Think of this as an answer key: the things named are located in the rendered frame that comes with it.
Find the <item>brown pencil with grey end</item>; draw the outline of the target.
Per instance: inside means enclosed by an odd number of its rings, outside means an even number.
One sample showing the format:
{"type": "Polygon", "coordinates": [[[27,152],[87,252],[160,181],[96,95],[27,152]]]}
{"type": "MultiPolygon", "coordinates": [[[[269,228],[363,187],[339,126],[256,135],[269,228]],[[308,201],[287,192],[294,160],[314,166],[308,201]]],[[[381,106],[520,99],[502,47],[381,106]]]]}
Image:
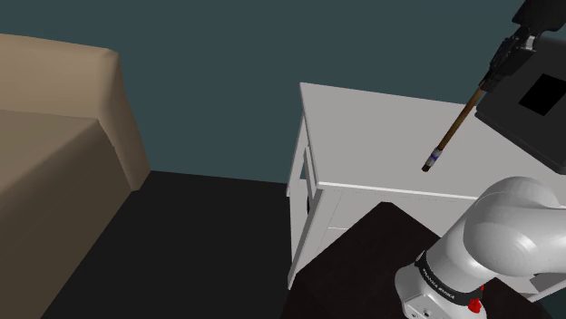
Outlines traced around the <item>brown pencil with grey end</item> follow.
{"type": "Polygon", "coordinates": [[[481,86],[473,93],[472,97],[469,101],[465,104],[462,111],[454,120],[453,124],[450,126],[446,134],[440,140],[438,145],[434,148],[434,150],[429,155],[428,159],[424,163],[422,167],[423,172],[428,172],[430,168],[437,162],[438,158],[441,156],[442,152],[444,151],[446,145],[451,140],[451,138],[455,135],[456,131],[460,128],[466,117],[469,115],[475,104],[479,101],[479,99],[483,96],[483,90],[481,86]]]}

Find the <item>beige sofa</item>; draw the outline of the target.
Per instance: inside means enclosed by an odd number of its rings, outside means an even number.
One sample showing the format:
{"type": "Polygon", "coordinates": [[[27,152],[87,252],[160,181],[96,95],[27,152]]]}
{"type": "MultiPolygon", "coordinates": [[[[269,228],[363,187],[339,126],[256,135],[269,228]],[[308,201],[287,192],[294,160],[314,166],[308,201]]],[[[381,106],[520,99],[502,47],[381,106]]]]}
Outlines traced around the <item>beige sofa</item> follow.
{"type": "Polygon", "coordinates": [[[149,171],[115,51],[0,34],[0,319],[41,319],[149,171]]]}

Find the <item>white table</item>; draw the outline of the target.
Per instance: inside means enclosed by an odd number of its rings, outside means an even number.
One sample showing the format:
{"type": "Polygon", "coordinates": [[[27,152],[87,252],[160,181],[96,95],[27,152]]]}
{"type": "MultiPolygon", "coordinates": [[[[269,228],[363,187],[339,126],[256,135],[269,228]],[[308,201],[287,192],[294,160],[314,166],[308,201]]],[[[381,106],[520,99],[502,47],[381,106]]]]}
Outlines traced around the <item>white table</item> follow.
{"type": "Polygon", "coordinates": [[[438,236],[507,177],[539,180],[566,208],[566,176],[472,116],[423,171],[461,111],[457,103],[312,83],[302,83],[300,92],[303,111],[287,188],[292,273],[382,201],[438,236]]]}

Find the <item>dark grey flat box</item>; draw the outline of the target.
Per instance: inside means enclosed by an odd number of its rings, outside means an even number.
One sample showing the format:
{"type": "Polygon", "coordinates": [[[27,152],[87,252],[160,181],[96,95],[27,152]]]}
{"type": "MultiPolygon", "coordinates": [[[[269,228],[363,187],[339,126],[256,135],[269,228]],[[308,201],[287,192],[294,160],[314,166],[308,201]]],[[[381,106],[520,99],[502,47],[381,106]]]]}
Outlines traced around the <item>dark grey flat box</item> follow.
{"type": "Polygon", "coordinates": [[[475,117],[566,175],[566,40],[542,36],[537,52],[487,92],[475,117]]]}

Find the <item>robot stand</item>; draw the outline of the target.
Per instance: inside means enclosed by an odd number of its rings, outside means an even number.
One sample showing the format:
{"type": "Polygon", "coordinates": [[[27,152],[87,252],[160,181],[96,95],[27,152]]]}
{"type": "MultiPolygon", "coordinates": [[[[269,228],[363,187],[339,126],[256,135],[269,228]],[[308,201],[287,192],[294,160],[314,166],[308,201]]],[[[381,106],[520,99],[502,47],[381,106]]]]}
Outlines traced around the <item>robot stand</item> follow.
{"type": "Polygon", "coordinates": [[[395,273],[438,239],[379,203],[297,273],[280,319],[407,319],[395,273]]]}

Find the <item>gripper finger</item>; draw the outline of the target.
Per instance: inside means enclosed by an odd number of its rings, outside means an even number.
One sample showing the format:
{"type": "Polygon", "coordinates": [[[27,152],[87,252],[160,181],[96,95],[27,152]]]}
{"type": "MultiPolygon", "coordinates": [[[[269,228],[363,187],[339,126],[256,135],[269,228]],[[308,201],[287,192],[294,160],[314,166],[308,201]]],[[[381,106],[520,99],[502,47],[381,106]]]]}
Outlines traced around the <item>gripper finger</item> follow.
{"type": "Polygon", "coordinates": [[[527,26],[521,26],[506,37],[489,63],[489,70],[481,80],[481,90],[491,92],[505,77],[515,74],[536,53],[537,38],[527,26]]]}

